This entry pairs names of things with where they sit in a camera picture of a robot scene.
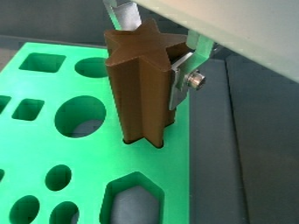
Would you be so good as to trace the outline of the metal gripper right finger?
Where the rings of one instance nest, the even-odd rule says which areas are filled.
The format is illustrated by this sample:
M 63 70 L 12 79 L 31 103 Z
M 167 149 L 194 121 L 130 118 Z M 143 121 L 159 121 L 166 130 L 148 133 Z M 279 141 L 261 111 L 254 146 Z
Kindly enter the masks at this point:
M 186 45 L 191 48 L 191 52 L 173 63 L 170 110 L 183 102 L 189 89 L 199 90 L 205 84 L 206 77 L 199 72 L 199 66 L 211 56 L 214 41 L 197 31 L 189 30 Z

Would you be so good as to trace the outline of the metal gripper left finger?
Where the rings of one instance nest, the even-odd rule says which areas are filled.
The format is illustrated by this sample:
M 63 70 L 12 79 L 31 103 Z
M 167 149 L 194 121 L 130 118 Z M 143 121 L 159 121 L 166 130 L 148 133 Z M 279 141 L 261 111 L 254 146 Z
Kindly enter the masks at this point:
M 132 0 L 103 0 L 115 28 L 134 31 L 142 24 L 138 4 Z

